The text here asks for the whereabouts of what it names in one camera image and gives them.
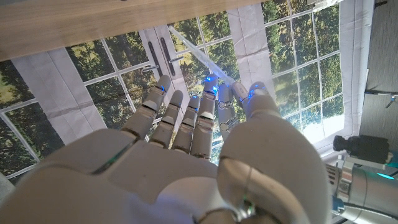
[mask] green foliage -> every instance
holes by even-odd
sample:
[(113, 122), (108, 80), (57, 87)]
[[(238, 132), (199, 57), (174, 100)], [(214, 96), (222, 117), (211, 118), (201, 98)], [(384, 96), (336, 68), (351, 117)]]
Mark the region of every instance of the green foliage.
[(67, 47), (83, 82), (114, 72), (100, 40)]
[(297, 64), (301, 65), (317, 58), (317, 46), (313, 33), (311, 14), (293, 19)]
[(286, 118), (286, 120), (293, 125), (295, 129), (301, 132), (300, 115), (296, 114)]
[(43, 159), (63, 146), (38, 103), (10, 111), (6, 115), (39, 158)]
[(329, 98), (343, 91), (341, 83), (340, 55), (336, 54), (320, 62), (323, 98)]
[(231, 35), (226, 11), (201, 16), (199, 20), (206, 42)]
[(120, 129), (133, 114), (117, 77), (87, 86), (98, 112), (111, 129)]
[(296, 72), (279, 76), (273, 79), (276, 94), (276, 105), (279, 113), (287, 116), (299, 110), (299, 94)]
[(339, 49), (339, 4), (315, 12), (319, 55), (324, 56)]
[(323, 102), (322, 110), (323, 119), (344, 114), (343, 95)]
[(302, 111), (303, 130), (310, 124), (321, 123), (321, 105), (315, 105), (305, 111)]
[(321, 100), (319, 88), (318, 64), (311, 65), (298, 70), (300, 77), (300, 99), (301, 107), (306, 108)]
[(272, 74), (283, 72), (295, 65), (290, 21), (266, 27)]
[(313, 8), (313, 5), (307, 5), (307, 0), (290, 0), (292, 14), (307, 11)]
[(33, 94), (10, 60), (0, 62), (0, 108), (33, 99)]
[(35, 163), (17, 136), (0, 119), (0, 172), (10, 175)]
[(261, 3), (264, 22), (272, 22), (289, 15), (289, 6), (286, 0), (266, 1)]
[[(203, 43), (196, 18), (187, 19), (180, 22), (174, 22), (169, 25), (173, 26), (175, 30), (179, 31), (181, 35), (183, 35), (194, 45), (200, 45)], [(174, 34), (171, 34), (171, 36), (176, 52), (186, 49), (185, 45), (181, 42), (180, 39), (178, 39)]]
[(148, 61), (138, 32), (108, 37), (106, 44), (119, 70)]

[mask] robotic arm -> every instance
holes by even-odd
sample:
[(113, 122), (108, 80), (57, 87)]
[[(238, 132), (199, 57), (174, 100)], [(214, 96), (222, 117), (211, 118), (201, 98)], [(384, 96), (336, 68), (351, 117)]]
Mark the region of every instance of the robotic arm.
[[(280, 117), (264, 85), (247, 92), (217, 83), (207, 77), (202, 99), (191, 98), (168, 150), (180, 91), (144, 140), (170, 86), (162, 76), (120, 131), (95, 131), (30, 171), (2, 204), (0, 223), (328, 223), (329, 183), (316, 150)], [(208, 159), (218, 91), (225, 126), (217, 167)], [(234, 120), (232, 95), (245, 123)]]

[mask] window pane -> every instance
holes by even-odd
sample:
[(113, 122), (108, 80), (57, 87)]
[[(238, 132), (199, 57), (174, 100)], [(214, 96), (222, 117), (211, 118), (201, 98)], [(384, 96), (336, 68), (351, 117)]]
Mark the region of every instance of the window pane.
[(221, 148), (223, 145), (217, 146), (213, 149), (211, 149), (211, 156), (210, 156), (210, 162), (218, 165), (218, 162), (220, 161), (220, 153), (221, 153)]
[(106, 126), (120, 129), (132, 115), (132, 109), (117, 77), (87, 86)]
[(322, 103), (323, 128), (325, 136), (330, 136), (344, 128), (343, 95)]
[(199, 20), (206, 42), (231, 35), (228, 15), (225, 11), (201, 16), (199, 17)]
[(273, 0), (261, 3), (264, 22), (272, 22), (289, 15), (289, 7), (286, 0)]
[(108, 37), (105, 40), (119, 70), (148, 61), (138, 32)]
[(276, 105), (282, 117), (299, 110), (299, 91), (296, 72), (274, 78)]
[[(194, 45), (200, 45), (203, 43), (200, 36), (198, 21), (196, 18), (187, 19), (180, 22), (174, 22), (169, 25), (173, 26), (175, 30), (179, 31), (181, 35), (187, 38), (187, 40), (189, 40)], [(178, 39), (174, 34), (171, 34), (171, 36), (176, 52), (186, 49), (186, 46), (181, 42), (180, 39)]]
[(341, 93), (340, 55), (336, 54), (320, 62), (323, 98)]
[(232, 40), (211, 45), (208, 47), (209, 58), (214, 61), (228, 76), (238, 81), (241, 79), (238, 63), (235, 57), (234, 44)]
[(0, 62), (0, 108), (33, 99), (33, 94), (10, 60)]
[(83, 82), (114, 72), (100, 40), (67, 47)]
[[(142, 72), (142, 68), (127, 72), (122, 75), (134, 107), (138, 109), (147, 98), (152, 88), (156, 85), (155, 75), (152, 71)], [(164, 102), (160, 106), (156, 118), (163, 116), (166, 111)]]
[(0, 172), (7, 176), (35, 163), (17, 136), (0, 119)]
[(297, 64), (301, 65), (317, 58), (317, 46), (313, 34), (311, 14), (293, 19)]
[(320, 101), (318, 64), (315, 62), (299, 69), (298, 75), (300, 77), (301, 107), (306, 108)]
[(307, 0), (290, 0), (292, 14), (307, 11), (313, 8), (313, 4), (307, 5)]
[(325, 138), (321, 122), (321, 106), (315, 105), (305, 111), (302, 111), (302, 123), (304, 136), (315, 143)]
[(315, 29), (318, 36), (319, 55), (324, 56), (339, 49), (339, 5), (315, 12)]
[(8, 180), (9, 180), (12, 184), (16, 185), (16, 184), (18, 183), (18, 181), (20, 181), (21, 178), (23, 178), (23, 176), (25, 176), (28, 172), (29, 172), (29, 171), (24, 172), (23, 174), (19, 174), (18, 176), (13, 177), (13, 178), (10, 178), (10, 179), (8, 179)]
[(6, 115), (40, 159), (63, 146), (38, 103), (10, 111)]
[(266, 27), (272, 74), (294, 67), (293, 41), (290, 21)]
[(187, 86), (188, 94), (190, 97), (192, 95), (201, 97), (201, 93), (205, 87), (205, 78), (210, 74), (210, 71), (191, 53), (185, 53), (182, 54), (182, 56), (184, 56), (184, 58), (180, 60), (180, 68)]
[(296, 115), (286, 118), (286, 121), (288, 121), (290, 124), (293, 125), (293, 127), (295, 129), (297, 129), (298, 131), (301, 132), (300, 115), (299, 114), (296, 114)]

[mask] trees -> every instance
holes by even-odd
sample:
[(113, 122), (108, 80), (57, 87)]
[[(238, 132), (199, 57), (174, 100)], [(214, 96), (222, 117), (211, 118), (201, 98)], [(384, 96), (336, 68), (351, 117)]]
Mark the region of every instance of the trees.
[(38, 103), (10, 111), (6, 115), (40, 159), (63, 146)]
[(0, 172), (10, 175), (36, 163), (17, 136), (0, 120)]
[(33, 94), (10, 60), (0, 62), (0, 108), (33, 99)]

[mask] window mullion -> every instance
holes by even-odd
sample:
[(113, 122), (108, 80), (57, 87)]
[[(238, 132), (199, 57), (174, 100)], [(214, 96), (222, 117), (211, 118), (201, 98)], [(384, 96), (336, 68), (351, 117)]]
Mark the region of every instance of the window mullion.
[(37, 161), (40, 162), (40, 159), (37, 157), (36, 153), (33, 151), (31, 146), (27, 143), (26, 139), (22, 136), (22, 134), (18, 131), (18, 129), (14, 126), (14, 124), (10, 121), (5, 113), (0, 113), (1, 119), (5, 122), (5, 124), (11, 129), (11, 131), (17, 136), (17, 138), (22, 142), (22, 145), (25, 146), (26, 150), (29, 154)]
[(131, 100), (130, 94), (129, 94), (128, 90), (127, 90), (126, 84), (124, 83), (124, 81), (123, 81), (123, 79), (122, 79), (122, 76), (121, 76), (120, 73), (119, 73), (119, 70), (118, 70), (118, 68), (117, 68), (117, 66), (116, 66), (116, 63), (115, 63), (115, 61), (114, 61), (114, 59), (113, 59), (113, 57), (112, 57), (111, 51), (109, 50), (109, 47), (108, 47), (108, 45), (107, 45), (105, 39), (101, 39), (101, 42), (102, 42), (102, 44), (104, 45), (106, 54), (108, 55), (108, 57), (109, 57), (109, 59), (110, 59), (110, 61), (111, 61), (112, 67), (113, 67), (114, 71), (116, 72), (116, 75), (118, 76), (118, 79), (119, 79), (120, 84), (122, 85), (124, 94), (125, 94), (125, 96), (126, 96), (128, 102), (129, 102), (129, 104), (130, 104), (130, 107), (131, 107), (131, 109), (132, 109), (132, 112), (135, 113), (135, 112), (137, 111), (137, 110), (136, 110), (136, 107), (135, 107), (134, 104), (132, 103), (132, 100)]
[(315, 46), (317, 47), (317, 65), (318, 65), (318, 76), (319, 76), (319, 91), (320, 91), (320, 99), (321, 99), (321, 123), (322, 123), (322, 131), (323, 131), (323, 136), (325, 136), (325, 128), (323, 128), (323, 91), (322, 91), (322, 73), (321, 73), (321, 63), (320, 63), (320, 57), (319, 57), (319, 47), (318, 47), (318, 36), (317, 36), (317, 30), (315, 28), (315, 16), (313, 13), (311, 13), (311, 19), (312, 19), (312, 28), (313, 28), (313, 35), (315, 37)]
[(289, 6), (289, 17), (290, 17), (290, 32), (292, 33), (292, 43), (293, 43), (293, 53), (294, 53), (294, 64), (296, 71), (296, 80), (297, 80), (297, 94), (298, 94), (298, 111), (300, 112), (300, 128), (303, 132), (303, 119), (301, 114), (301, 96), (300, 96), (300, 76), (299, 70), (297, 68), (297, 55), (296, 55), (296, 45), (294, 41), (294, 30), (293, 30), (293, 19), (292, 19), (292, 5), (290, 4), (290, 0), (287, 0), (287, 5)]

